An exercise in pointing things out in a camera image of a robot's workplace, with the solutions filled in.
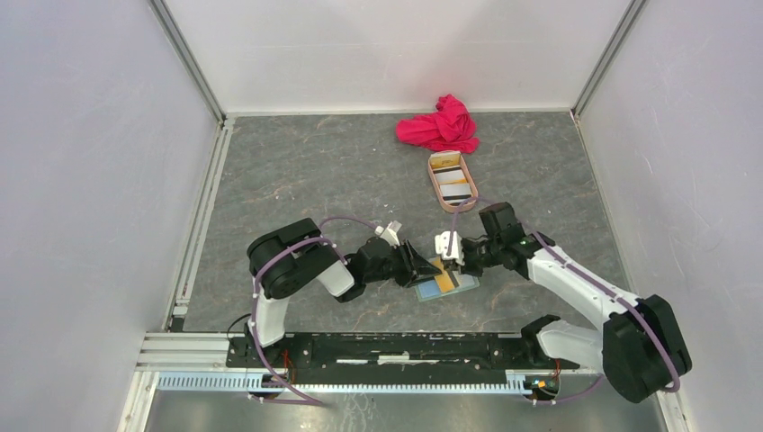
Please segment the green card holder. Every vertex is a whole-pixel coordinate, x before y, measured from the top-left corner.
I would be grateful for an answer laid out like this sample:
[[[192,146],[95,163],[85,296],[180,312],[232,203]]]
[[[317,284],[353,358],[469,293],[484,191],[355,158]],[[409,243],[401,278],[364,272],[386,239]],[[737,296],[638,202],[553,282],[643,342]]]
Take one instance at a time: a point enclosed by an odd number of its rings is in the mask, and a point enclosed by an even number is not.
[[[441,270],[442,273],[437,275],[433,280],[418,284],[415,287],[420,302],[432,301],[448,295],[469,291],[480,286],[480,279],[475,276],[446,270],[439,257],[430,259],[430,263]]]

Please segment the yellow credit card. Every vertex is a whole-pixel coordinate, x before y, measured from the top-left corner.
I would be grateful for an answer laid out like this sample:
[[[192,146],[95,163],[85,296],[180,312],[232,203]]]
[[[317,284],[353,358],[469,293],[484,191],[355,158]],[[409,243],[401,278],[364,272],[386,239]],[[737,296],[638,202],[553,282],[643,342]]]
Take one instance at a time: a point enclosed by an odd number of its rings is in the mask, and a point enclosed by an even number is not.
[[[440,295],[446,295],[456,291],[460,284],[458,277],[451,270],[448,270],[442,259],[437,257],[432,260],[432,264],[440,271],[440,274],[435,277],[435,283],[437,286],[437,292]]]

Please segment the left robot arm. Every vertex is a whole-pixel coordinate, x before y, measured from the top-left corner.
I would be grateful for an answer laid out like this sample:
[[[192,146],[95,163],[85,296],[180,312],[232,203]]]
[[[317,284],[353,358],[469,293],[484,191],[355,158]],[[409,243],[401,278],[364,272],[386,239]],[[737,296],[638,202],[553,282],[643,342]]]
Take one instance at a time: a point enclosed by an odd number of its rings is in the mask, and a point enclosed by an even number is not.
[[[352,254],[342,255],[311,218],[264,234],[247,248],[254,304],[247,323],[253,337],[248,354],[261,366],[282,357],[289,299],[308,284],[320,283],[338,302],[362,295],[368,284],[392,280],[409,288],[443,271],[398,237],[400,224],[377,227]]]

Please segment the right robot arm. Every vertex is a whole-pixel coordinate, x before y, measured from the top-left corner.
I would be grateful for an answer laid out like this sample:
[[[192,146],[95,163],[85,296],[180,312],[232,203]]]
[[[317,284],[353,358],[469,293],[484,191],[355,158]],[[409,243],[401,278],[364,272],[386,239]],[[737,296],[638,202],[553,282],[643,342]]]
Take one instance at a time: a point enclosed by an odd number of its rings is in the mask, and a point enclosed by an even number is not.
[[[671,305],[643,298],[575,261],[554,240],[522,222],[507,202],[480,210],[484,233],[464,238],[459,215],[442,234],[440,257],[465,274],[502,266],[565,301],[590,323],[572,325],[545,315],[521,330],[519,353],[532,367],[569,361],[606,379],[624,399],[640,403],[656,392],[676,393],[693,364]]]

